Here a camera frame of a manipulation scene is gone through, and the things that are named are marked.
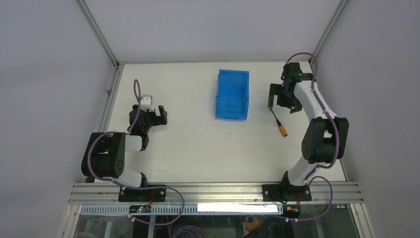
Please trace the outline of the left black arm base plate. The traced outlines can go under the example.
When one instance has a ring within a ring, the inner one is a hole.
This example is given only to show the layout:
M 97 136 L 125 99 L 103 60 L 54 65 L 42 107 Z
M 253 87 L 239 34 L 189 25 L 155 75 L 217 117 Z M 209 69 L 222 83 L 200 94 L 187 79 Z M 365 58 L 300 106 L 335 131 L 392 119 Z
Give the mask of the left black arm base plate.
M 149 186 L 146 189 L 120 189 L 119 202 L 165 202 L 166 188 L 164 185 Z

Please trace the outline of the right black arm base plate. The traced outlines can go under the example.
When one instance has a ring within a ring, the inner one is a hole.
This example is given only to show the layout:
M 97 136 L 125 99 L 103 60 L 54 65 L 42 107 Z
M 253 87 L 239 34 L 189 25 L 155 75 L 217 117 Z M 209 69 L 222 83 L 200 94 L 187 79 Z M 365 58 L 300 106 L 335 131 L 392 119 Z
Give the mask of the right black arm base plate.
M 263 184 L 264 202 L 297 202 L 311 201 L 312 195 L 308 186 L 293 186 L 281 184 Z

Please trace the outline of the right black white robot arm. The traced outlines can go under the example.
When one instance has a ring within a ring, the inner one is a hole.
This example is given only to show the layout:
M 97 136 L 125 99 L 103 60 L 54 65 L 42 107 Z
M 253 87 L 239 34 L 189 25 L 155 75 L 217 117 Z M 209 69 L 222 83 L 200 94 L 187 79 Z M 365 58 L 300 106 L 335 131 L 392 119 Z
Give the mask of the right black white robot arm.
M 298 62 L 284 65 L 281 80 L 281 84 L 270 85 L 268 109 L 278 105 L 290 113 L 303 110 L 309 120 L 301 143 L 301 158 L 279 183 L 280 196 L 291 201 L 299 194 L 309 193 L 309 182 L 318 169 L 329 169 L 343 157 L 349 122 L 327 105 L 315 74 L 304 73 Z

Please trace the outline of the orange handled black screwdriver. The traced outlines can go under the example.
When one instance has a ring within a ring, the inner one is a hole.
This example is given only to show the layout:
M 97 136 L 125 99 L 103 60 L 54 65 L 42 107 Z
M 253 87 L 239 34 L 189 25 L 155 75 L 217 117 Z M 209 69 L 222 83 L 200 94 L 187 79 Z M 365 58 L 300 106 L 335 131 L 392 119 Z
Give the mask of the orange handled black screwdriver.
M 273 116 L 274 116 L 274 118 L 275 118 L 275 120 L 276 120 L 276 123 L 277 123 L 277 125 L 278 125 L 278 128 L 279 128 L 279 131 L 280 131 L 281 135 L 282 135 L 283 137 L 288 136 L 288 133 L 287 133 L 286 128 L 283 126 L 283 124 L 281 123 L 281 121 L 277 118 L 277 116 L 276 116 L 276 114 L 274 113 L 274 111 L 273 111 L 273 110 L 271 110 L 271 113 L 273 114 Z

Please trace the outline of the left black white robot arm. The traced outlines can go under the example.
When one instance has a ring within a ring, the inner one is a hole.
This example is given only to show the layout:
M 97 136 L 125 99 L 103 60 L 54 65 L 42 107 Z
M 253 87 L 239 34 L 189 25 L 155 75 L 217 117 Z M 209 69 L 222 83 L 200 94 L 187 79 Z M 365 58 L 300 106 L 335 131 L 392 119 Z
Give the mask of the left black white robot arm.
M 145 151 L 149 130 L 167 124 L 164 106 L 159 105 L 158 111 L 159 115 L 153 106 L 133 105 L 127 132 L 93 132 L 82 159 L 82 174 L 129 188 L 136 201 L 146 200 L 149 196 L 146 175 L 125 164 L 125 153 Z

